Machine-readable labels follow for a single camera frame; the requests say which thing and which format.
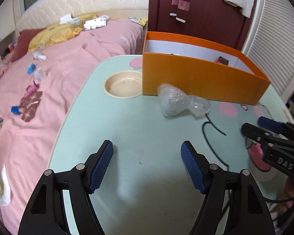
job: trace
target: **pink bed sheet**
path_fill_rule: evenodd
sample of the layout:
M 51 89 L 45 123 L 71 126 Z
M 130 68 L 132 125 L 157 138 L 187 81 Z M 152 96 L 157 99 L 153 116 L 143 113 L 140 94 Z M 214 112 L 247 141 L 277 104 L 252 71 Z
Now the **pink bed sheet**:
M 141 48 L 143 29 L 127 19 L 109 21 L 107 26 L 82 32 L 75 39 L 49 46 L 46 61 L 33 60 L 28 53 L 10 64 L 0 79 L 0 172 L 6 166 L 12 200 L 1 207 L 5 226 L 17 234 L 25 206 L 36 183 L 47 169 L 53 144 L 66 113 L 92 70 L 103 60 L 135 54 Z M 27 74 L 34 62 L 47 77 L 42 81 L 42 101 L 32 121 L 25 123 L 10 112 L 19 104 L 26 87 L 33 83 Z

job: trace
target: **round tray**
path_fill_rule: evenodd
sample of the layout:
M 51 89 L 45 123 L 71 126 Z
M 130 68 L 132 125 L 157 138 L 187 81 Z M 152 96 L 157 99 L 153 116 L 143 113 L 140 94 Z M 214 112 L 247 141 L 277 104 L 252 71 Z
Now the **round tray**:
M 142 73 L 121 71 L 106 79 L 103 84 L 106 94 L 119 99 L 127 99 L 142 94 Z

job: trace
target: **white window blind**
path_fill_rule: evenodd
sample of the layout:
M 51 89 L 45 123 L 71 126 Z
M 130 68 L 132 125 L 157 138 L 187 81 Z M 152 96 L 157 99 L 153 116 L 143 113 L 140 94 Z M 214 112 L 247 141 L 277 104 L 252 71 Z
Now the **white window blind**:
M 282 95 L 294 78 L 294 8 L 288 0 L 265 0 L 247 56 Z

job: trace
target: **upholstered headboard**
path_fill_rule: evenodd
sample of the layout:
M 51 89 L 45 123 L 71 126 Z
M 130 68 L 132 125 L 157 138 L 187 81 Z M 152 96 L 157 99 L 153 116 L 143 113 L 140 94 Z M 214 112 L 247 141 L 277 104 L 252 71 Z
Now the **upholstered headboard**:
M 13 0 L 17 31 L 49 26 L 68 13 L 72 17 L 96 12 L 98 15 L 107 14 L 112 19 L 129 16 L 148 18 L 149 0 L 42 0 L 23 15 L 14 6 L 18 1 Z

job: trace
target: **open cardboard box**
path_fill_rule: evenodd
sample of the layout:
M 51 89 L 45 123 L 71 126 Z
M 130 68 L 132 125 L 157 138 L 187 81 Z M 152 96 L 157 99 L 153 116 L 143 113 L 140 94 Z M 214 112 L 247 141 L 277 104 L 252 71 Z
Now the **open cardboard box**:
M 229 65 L 216 63 L 222 56 Z M 240 51 L 172 33 L 147 32 L 143 47 L 143 94 L 168 83 L 210 100 L 256 105 L 270 80 Z

